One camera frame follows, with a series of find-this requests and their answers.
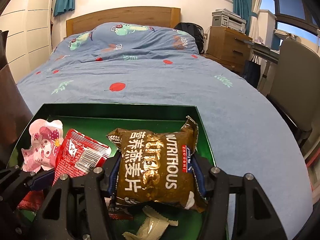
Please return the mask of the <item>green tray box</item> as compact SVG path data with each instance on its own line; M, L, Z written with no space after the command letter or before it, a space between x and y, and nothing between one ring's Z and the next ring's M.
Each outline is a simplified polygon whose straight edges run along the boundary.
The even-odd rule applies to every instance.
M199 126L197 153L215 166L215 159L208 135L195 106L141 105L121 103L52 103L44 104L35 114L35 119L58 118L64 129L74 128L100 142L104 135L116 128L145 128L154 132L178 130L187 117ZM24 131L13 152L10 167L17 168L21 162L18 151L28 145L28 131ZM1 234L3 239L33 239L33 221L29 221L17 208L9 209L1 203ZM136 229L137 222L112 220L116 239L122 239L125 231Z

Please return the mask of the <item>wooden nightstand drawers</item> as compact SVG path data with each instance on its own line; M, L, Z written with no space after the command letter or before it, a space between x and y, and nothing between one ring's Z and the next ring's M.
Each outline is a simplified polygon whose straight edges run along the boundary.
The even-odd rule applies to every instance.
M247 42L252 39L245 34L227 27L211 26L208 48L204 57L216 61L231 72L241 75L251 49Z

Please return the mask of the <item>grey printer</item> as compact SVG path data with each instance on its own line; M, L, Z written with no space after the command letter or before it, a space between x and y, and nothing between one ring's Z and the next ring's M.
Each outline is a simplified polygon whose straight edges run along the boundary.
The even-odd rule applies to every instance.
M214 27L227 27L244 34L246 23L246 20L227 9L216 9L212 12L212 26Z

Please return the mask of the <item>red white snack pouch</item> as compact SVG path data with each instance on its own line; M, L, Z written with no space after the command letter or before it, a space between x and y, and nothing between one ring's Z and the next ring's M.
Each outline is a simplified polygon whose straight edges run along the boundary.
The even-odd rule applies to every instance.
M64 173L72 178L84 176L95 167L101 167L110 154L110 146L70 129L56 157L54 181Z

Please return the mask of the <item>blue patterned bed duvet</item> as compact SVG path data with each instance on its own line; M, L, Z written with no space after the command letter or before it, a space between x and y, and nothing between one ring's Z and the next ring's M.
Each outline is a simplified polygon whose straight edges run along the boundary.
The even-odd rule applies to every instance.
M312 213L306 165L283 118L242 77L201 56L188 33L104 23L64 39L17 86L32 112L54 102L196 106L217 164L256 176L288 239Z

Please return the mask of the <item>white wardrobe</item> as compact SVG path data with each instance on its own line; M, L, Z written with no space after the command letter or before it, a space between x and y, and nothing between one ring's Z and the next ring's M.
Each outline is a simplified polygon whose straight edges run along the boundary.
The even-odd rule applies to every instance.
M1 14L8 31L6 57L15 82L45 63L52 53L55 0L10 0Z

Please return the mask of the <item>wooden headboard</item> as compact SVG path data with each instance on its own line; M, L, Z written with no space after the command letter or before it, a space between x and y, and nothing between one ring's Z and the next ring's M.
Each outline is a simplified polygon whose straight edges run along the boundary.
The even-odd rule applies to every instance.
M83 33L107 22L173 28L181 21L180 8L123 7L92 12L66 21L66 36Z

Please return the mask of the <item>pink cartoon snack packet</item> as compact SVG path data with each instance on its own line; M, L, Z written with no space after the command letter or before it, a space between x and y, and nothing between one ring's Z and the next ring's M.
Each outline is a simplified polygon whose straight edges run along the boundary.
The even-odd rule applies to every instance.
M24 164L22 170L25 172L45 171L55 167L55 161L60 146L63 143L63 124L60 120L48 122L37 119L29 127L31 136L31 147L22 149Z

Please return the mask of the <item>beige desk chair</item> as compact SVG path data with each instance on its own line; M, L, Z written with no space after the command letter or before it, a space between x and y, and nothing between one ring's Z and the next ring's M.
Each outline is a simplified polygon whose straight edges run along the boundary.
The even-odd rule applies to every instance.
M295 40L284 40L267 99L302 147L311 135L319 104L319 55Z

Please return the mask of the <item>beige small wrapper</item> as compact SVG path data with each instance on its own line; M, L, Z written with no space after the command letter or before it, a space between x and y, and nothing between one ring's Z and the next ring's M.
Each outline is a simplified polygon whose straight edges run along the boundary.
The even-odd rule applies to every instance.
M150 206L143 207L146 220L141 225L136 234L124 232L125 239L131 240L156 240L160 239L167 227L178 226L178 220L170 220Z

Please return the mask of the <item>teal curtain right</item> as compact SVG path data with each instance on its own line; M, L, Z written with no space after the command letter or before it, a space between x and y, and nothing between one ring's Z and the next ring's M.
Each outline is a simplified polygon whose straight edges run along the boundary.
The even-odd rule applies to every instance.
M249 35L252 13L252 0L233 0L233 12L246 21L245 34Z

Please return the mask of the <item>brown oat snack bag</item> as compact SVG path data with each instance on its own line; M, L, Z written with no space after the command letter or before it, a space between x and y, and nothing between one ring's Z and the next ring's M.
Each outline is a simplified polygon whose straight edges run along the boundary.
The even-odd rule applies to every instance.
M203 212L207 202L191 164L198 137L198 124L189 116L175 132L117 128L108 133L121 153L111 209L158 202Z

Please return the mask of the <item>black hanging bag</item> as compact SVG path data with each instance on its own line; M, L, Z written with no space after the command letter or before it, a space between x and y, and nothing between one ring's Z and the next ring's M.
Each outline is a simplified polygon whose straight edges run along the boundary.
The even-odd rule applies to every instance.
M261 74L259 57L254 55L250 60L245 61L242 77L254 88L258 87Z

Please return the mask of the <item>black backpack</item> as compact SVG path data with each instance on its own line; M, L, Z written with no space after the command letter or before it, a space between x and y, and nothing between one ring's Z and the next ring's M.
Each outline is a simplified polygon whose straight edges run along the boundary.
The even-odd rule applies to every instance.
M199 53L204 53L204 30L200 25L195 23L180 22L174 27L174 29L191 35L195 39Z

